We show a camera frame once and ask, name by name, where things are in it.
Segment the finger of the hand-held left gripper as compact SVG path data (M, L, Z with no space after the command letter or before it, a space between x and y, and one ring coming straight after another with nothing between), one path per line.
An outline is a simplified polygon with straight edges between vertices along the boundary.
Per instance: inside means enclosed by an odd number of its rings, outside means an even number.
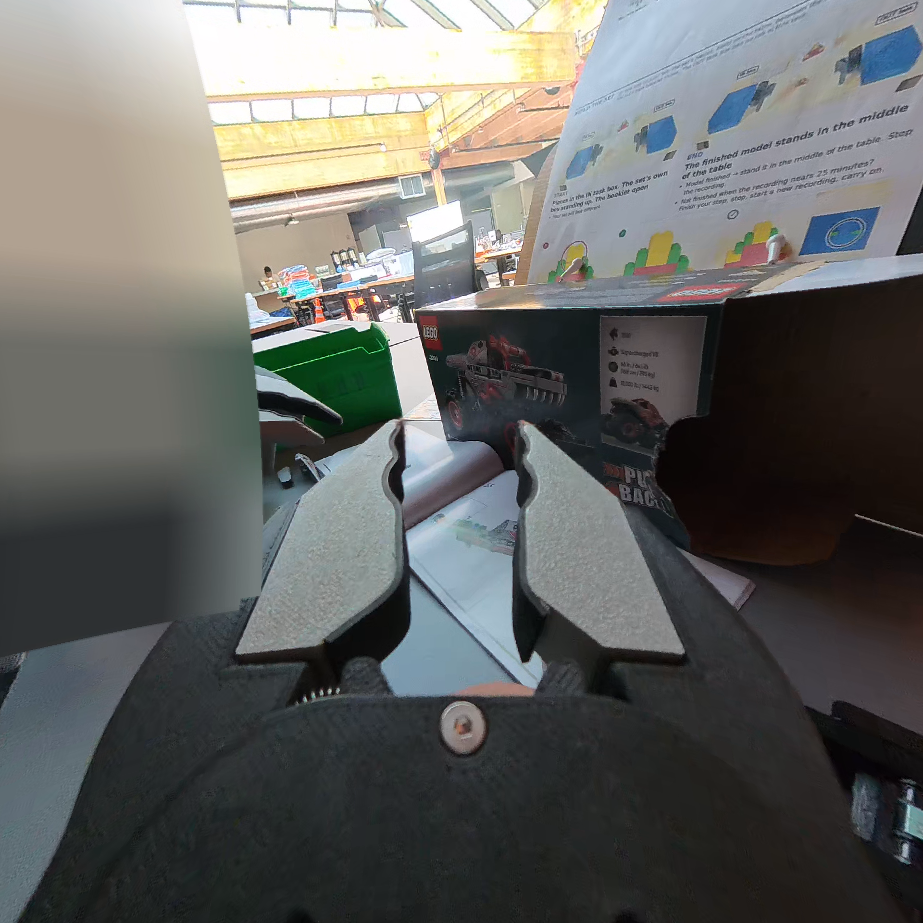
M287 378L257 366L258 407L293 417L310 417L329 425L342 425L342 416Z
M326 442L324 435L316 433L301 417L261 409L259 420L263 444L319 446Z

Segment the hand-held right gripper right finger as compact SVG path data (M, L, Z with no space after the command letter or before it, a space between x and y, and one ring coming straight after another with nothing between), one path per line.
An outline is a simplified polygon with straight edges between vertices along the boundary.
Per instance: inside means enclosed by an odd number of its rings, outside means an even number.
M680 663L683 641L623 504L536 425L518 425L513 630L521 659Z

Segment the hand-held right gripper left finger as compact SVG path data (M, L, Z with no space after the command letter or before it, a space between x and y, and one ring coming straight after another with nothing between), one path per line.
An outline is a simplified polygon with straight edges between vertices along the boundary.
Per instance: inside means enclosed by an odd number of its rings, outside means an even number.
M410 630L402 421L389 421L294 512L237 646L245 663L384 660Z

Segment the open lego instruction booklet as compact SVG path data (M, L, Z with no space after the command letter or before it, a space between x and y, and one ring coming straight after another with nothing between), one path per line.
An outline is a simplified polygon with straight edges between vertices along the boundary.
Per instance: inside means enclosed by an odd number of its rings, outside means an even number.
M413 426L406 430L406 461L409 569L510 674L536 686L541 665L550 663L539 654L521 659L511 616L517 469L502 472L500 456L484 443L449 444ZM700 652L743 661L740 650L751 635L738 609L753 585L682 552L644 513L623 508L686 648L680 663L648 664L691 664ZM578 664L592 686L602 686L614 663L640 661Z

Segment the dark lego set box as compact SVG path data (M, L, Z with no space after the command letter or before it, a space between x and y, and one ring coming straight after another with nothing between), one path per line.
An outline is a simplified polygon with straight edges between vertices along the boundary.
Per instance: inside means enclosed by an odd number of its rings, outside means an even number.
M922 256L482 291L417 312L452 440L530 421L697 555L922 531Z

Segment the green plastic bin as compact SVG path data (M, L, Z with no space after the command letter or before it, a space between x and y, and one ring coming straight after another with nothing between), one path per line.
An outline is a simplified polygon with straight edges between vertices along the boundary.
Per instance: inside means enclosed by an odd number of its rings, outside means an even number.
M391 340L380 323L332 321L253 342L254 362L329 405L342 426L309 420L322 435L402 416Z

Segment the pile of colourful bags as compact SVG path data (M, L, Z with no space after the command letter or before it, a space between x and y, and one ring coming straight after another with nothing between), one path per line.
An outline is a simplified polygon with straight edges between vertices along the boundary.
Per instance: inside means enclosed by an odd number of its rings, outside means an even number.
M363 284L380 282L371 265L344 265L339 271L318 273L306 265L293 265L279 271L283 297L307 299L335 291L358 291Z

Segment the black mesh office chair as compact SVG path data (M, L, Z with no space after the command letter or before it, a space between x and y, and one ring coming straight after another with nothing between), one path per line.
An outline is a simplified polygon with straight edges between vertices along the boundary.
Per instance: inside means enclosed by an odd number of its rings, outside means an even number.
M479 291L476 239L471 221L430 240L413 243L414 310Z

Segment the white screen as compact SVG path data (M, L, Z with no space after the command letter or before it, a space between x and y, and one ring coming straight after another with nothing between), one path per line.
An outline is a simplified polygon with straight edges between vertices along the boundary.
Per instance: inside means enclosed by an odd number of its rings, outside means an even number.
M461 201L449 201L407 216L413 243L423 243L443 236L465 225Z

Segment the dark object with metal parts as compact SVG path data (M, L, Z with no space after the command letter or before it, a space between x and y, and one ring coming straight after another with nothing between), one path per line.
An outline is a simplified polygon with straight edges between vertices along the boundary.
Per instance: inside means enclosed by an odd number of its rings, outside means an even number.
M851 802L857 836L922 869L922 736L872 711L835 700L807 708Z

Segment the printed task sheet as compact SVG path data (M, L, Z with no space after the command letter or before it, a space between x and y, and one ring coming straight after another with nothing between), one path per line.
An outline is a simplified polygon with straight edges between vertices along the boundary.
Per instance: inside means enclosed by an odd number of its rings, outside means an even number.
M530 282L922 251L921 1L612 1Z

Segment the silver ventilation duct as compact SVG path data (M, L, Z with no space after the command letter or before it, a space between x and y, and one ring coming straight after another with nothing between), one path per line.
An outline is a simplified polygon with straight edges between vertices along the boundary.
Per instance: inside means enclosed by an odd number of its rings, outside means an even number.
M287 225L335 213L363 210L379 201L397 199L398 178L346 183L323 190L298 190L274 196L258 196L231 201L236 234Z

